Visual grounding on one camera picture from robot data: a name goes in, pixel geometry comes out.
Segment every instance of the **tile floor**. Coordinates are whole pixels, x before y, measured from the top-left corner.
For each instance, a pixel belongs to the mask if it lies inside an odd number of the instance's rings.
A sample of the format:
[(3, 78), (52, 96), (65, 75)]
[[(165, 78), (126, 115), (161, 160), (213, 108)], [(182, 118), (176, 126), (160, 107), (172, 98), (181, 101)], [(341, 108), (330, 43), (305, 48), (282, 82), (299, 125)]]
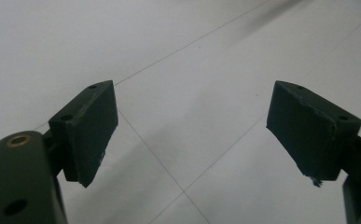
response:
[(119, 126), (69, 223), (345, 223), (265, 128), (275, 80), (361, 118), (361, 0), (0, 2), (0, 138), (46, 131), (91, 83)]

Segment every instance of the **white surface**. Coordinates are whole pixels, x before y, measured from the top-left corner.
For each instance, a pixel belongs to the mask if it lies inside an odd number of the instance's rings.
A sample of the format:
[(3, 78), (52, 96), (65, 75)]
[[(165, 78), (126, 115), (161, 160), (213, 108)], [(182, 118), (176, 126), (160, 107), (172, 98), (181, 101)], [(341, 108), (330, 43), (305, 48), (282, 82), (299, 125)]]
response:
[(0, 139), (107, 79), (120, 124), (87, 189), (60, 175), (70, 223), (345, 222), (345, 175), (315, 188), (265, 119), (277, 79), (361, 118), (360, 0), (0, 2)]

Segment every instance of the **dark object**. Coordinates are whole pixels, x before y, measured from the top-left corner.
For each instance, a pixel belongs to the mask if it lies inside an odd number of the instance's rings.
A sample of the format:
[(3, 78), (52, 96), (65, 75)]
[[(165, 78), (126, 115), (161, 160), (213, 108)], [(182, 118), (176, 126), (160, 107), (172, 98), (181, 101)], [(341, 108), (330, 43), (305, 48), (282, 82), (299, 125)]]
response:
[(112, 81), (85, 89), (49, 125), (0, 140), (0, 223), (67, 223), (56, 175), (84, 187), (95, 177), (118, 125)]
[(267, 128), (316, 187), (340, 169), (349, 224), (361, 224), (361, 119), (295, 84), (276, 81)]

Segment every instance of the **white floor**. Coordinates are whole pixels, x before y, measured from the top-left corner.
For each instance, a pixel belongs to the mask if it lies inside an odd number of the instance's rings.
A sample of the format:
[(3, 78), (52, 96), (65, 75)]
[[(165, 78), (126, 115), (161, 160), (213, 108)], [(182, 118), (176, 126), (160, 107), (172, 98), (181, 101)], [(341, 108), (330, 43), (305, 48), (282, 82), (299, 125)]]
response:
[(343, 224), (265, 128), (275, 80), (361, 118), (361, 0), (0, 1), (0, 139), (113, 79), (119, 126), (69, 223)]

